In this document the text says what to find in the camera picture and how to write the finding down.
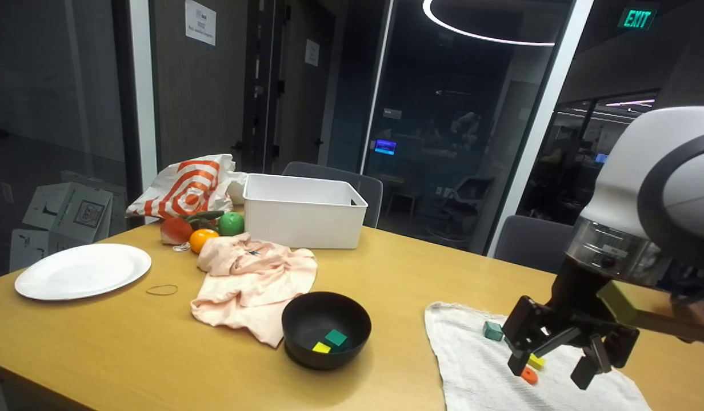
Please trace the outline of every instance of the ceiling light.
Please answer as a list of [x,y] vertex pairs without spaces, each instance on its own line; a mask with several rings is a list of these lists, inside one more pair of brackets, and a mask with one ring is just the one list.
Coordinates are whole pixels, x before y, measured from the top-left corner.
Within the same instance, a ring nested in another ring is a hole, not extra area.
[[454,32],[454,35],[462,35],[462,36],[468,36],[468,38],[477,38],[477,41],[488,41],[488,43],[505,43],[505,46],[523,46],[523,47],[553,47],[556,41],[518,41],[518,38],[500,38],[500,36],[484,36],[484,35],[477,35],[477,32],[465,32],[465,30],[459,30],[459,27],[452,27],[448,23],[444,23],[440,19],[437,19],[432,12],[429,12],[429,3],[432,0],[423,0],[423,13],[437,23],[439,27],[448,30],[448,32]]

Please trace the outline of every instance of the office chair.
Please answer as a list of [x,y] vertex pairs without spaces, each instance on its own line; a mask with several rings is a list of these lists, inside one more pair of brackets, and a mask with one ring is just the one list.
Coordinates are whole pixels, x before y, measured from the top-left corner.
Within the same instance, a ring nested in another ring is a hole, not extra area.
[[444,201],[446,234],[449,244],[465,241],[483,215],[493,178],[465,175]]
[[493,257],[558,271],[573,233],[568,224],[511,215],[495,241]]
[[363,224],[365,225],[380,224],[380,209],[381,209],[381,196],[383,196],[383,185],[380,178],[358,175],[348,168],[332,168],[332,167],[311,164],[311,162],[288,162],[284,174],[304,175],[304,178],[348,181],[360,194],[360,198],[367,201]]

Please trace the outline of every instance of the exit sign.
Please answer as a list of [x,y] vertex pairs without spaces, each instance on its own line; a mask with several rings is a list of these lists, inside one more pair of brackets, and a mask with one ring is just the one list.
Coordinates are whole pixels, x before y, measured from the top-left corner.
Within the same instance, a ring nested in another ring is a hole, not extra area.
[[622,13],[620,27],[622,30],[648,30],[655,15],[655,7],[629,7]]

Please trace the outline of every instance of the paper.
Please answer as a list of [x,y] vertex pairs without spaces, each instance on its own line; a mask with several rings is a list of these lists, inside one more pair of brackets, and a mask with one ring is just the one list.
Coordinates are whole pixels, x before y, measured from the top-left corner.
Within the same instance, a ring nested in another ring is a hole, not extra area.
[[320,43],[313,38],[305,38],[304,61],[309,67],[320,67]]
[[198,3],[185,3],[185,36],[215,46],[216,13]]

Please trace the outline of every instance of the pink towel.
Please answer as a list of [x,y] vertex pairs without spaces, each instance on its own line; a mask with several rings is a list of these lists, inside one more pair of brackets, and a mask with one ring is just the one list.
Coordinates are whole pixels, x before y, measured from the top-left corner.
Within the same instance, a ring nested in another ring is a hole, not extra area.
[[235,234],[207,239],[197,268],[207,274],[190,304],[197,319],[249,329],[260,343],[278,346],[281,312],[292,296],[311,290],[317,264],[309,249]]

